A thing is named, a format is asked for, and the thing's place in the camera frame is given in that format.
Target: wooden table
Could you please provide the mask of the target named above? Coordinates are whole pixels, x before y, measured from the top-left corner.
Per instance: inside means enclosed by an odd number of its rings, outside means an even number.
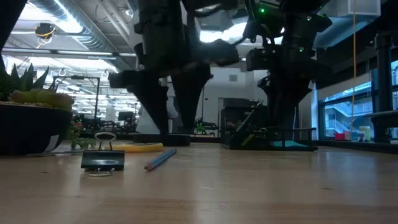
[[[0,223],[398,223],[398,156],[192,144],[146,172],[158,154],[102,178],[81,156],[0,159]]]

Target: sticker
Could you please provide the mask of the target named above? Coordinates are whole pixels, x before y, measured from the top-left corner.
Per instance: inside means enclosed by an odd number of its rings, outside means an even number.
[[[47,146],[47,148],[45,149],[44,152],[51,152],[52,150],[54,150],[55,145],[57,144],[58,138],[59,138],[59,137],[60,137],[59,134],[58,134],[58,135],[51,136],[50,142],[49,142],[49,144],[48,144],[48,146]]]

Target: blue pencil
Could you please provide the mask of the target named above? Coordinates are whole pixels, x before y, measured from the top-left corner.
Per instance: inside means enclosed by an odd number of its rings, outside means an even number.
[[[176,152],[177,152],[176,149],[171,149],[171,150],[163,153],[159,157],[151,160],[150,162],[147,162],[147,164],[145,164],[145,166],[144,166],[144,169],[148,170],[148,171],[154,169],[155,167],[161,165],[161,163],[166,161],[168,158],[172,157],[172,155],[174,155]]]

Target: plant pot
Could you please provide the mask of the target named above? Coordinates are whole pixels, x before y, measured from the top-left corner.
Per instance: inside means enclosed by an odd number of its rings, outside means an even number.
[[[51,152],[65,139],[72,113],[0,104],[0,155]]]

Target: red object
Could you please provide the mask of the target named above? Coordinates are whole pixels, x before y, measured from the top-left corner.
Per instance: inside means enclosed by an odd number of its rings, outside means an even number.
[[[344,134],[335,134],[335,140],[345,140]]]

